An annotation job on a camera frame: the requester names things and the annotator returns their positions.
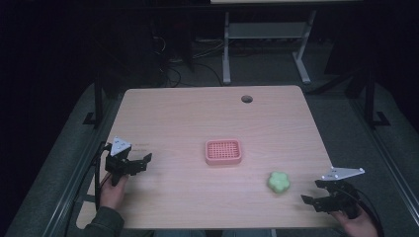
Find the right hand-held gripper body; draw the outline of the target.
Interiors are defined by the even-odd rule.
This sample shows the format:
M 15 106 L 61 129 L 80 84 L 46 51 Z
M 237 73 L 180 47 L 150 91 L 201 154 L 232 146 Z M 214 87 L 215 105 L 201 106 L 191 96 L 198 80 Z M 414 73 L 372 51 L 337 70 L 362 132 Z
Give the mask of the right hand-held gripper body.
M 363 168 L 331 167 L 326 174 L 322 175 L 321 180 L 336 183 L 336 189 L 333 192 L 329 192 L 328 203 L 325 204 L 325 211 L 342 211 L 350 219 L 358 217 L 358 202 L 360 198 L 355 188 L 347 183 L 346 179 L 364 173 L 365 170 Z

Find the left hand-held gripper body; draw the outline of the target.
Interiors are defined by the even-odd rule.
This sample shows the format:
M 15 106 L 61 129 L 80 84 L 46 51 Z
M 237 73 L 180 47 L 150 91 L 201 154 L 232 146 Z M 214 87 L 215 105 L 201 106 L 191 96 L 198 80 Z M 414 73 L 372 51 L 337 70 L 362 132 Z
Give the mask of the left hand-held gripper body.
M 131 150 L 131 144 L 115 136 L 113 142 L 107 145 L 107 150 L 109 154 L 106 157 L 105 170 L 112 175 L 111 182 L 115 187 L 126 174 L 127 155 Z

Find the person's left hand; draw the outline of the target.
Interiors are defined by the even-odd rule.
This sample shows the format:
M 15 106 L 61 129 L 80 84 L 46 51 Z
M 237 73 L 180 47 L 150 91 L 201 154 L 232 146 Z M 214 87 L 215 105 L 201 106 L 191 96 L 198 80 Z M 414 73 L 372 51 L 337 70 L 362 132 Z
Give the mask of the person's left hand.
M 119 182 L 112 185 L 112 174 L 108 173 L 101 182 L 100 206 L 108 207 L 113 210 L 118 209 L 125 196 L 126 183 L 128 176 L 122 176 Z

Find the person's right hand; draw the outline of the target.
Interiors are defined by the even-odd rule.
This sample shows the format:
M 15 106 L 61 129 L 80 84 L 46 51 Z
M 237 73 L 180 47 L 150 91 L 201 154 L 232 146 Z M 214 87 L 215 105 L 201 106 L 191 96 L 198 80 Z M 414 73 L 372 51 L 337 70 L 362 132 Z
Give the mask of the person's right hand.
M 371 218 L 359 208 L 359 216 L 350 219 L 341 211 L 331 211 L 330 215 L 343 227 L 349 237 L 378 237 L 378 232 Z

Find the green flower-shaped soap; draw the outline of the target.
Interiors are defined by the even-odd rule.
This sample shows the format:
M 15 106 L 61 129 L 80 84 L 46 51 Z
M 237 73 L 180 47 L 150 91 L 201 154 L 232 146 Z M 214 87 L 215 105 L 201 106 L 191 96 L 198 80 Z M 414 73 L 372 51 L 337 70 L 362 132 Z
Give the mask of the green flower-shaped soap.
M 290 188 L 291 182 L 286 173 L 275 171 L 270 174 L 267 185 L 275 194 L 282 194 Z

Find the black metal stand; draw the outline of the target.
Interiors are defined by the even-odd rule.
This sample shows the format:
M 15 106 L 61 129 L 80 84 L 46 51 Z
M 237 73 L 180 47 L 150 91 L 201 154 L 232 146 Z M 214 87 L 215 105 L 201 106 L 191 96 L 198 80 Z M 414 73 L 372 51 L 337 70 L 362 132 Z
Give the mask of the black metal stand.
M 93 125 L 94 128 L 98 128 L 104 117 L 103 79 L 100 72 L 97 73 L 93 86 L 94 86 L 94 111 L 86 115 L 86 117 L 83 120 L 83 123 Z
M 364 119 L 371 129 L 377 126 L 390 126 L 383 112 L 375 111 L 376 77 L 372 68 L 368 69 L 365 86 Z

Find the pink soap dish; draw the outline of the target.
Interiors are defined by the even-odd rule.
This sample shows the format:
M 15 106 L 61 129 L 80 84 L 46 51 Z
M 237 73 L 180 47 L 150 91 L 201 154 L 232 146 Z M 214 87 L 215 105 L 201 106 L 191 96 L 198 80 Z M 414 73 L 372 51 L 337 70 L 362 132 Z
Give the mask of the pink soap dish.
M 206 142 L 208 165 L 236 165 L 242 160 L 241 144 L 237 139 L 219 139 Z

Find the aluminium rail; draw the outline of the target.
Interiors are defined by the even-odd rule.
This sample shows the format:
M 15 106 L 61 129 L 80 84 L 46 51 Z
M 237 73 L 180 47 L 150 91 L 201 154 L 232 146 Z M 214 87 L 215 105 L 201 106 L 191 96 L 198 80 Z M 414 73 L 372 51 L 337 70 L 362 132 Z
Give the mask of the aluminium rail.
M 98 126 L 84 124 L 92 111 L 92 103 L 80 102 L 59 135 L 42 169 L 42 183 L 49 188 L 51 214 L 42 237 L 63 237 L 73 218 L 80 190 L 90 180 L 91 162 L 103 141 L 107 140 L 121 100 L 106 99 L 104 118 Z
M 367 131 L 368 136 L 372 140 L 379 157 L 385 164 L 387 171 L 391 179 L 394 182 L 396 189 L 398 190 L 404 204 L 406 205 L 410 215 L 414 219 L 417 226 L 419 226 L 419 199 L 415 196 L 410 186 L 406 182 L 399 168 L 393 160 L 390 152 L 386 148 L 381 137 L 377 133 L 377 126 L 371 125 L 367 122 L 367 119 L 364 117 L 364 108 L 360 105 L 359 102 L 355 100 L 350 100 L 349 104 L 351 105 L 354 113 L 359 118 L 360 123 Z

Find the white metal desk frame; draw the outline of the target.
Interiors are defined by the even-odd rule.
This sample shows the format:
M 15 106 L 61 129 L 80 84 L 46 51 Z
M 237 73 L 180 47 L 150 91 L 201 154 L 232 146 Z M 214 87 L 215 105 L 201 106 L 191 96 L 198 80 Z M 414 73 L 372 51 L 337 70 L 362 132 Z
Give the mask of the white metal desk frame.
M 290 23 L 231 23 L 229 13 L 224 15 L 222 83 L 231 83 L 229 44 L 232 40 L 301 40 L 300 47 L 293 52 L 293 62 L 303 84 L 311 80 L 303 63 L 303 54 L 313 27 L 316 11 L 313 10 L 305 22 Z

